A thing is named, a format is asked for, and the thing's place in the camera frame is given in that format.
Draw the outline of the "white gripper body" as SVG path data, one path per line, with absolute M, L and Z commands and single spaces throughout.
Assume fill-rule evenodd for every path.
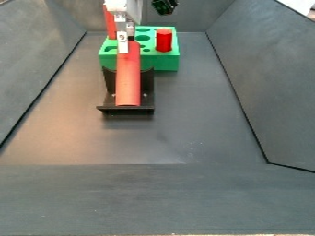
M 104 0 L 106 11 L 114 16 L 114 22 L 141 22 L 142 0 Z

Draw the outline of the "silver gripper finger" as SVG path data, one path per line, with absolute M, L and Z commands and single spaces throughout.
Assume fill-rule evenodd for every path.
M 132 21 L 126 22 L 125 30 L 126 30 L 128 41 L 133 41 L 134 24 Z
M 128 31 L 126 31 L 126 16 L 122 12 L 114 13 L 114 23 L 117 28 L 117 52 L 128 52 Z

